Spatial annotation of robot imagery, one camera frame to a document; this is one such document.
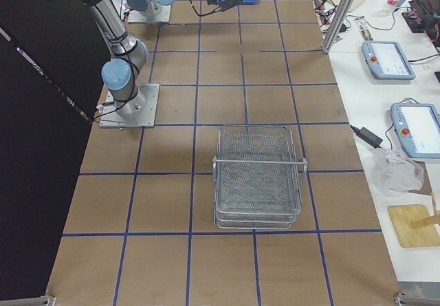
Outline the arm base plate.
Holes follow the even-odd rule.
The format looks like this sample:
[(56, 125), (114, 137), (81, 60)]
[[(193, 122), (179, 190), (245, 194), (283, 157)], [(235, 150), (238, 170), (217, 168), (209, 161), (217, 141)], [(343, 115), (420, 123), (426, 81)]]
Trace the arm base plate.
[(134, 99), (116, 111), (113, 96), (107, 92), (106, 101), (110, 105), (104, 106), (99, 118), (101, 128), (153, 128), (157, 113), (157, 103), (160, 92), (159, 84), (138, 85), (138, 92)]
[(152, 2), (145, 11), (130, 11), (127, 21), (131, 24), (168, 23), (170, 15), (171, 6)]

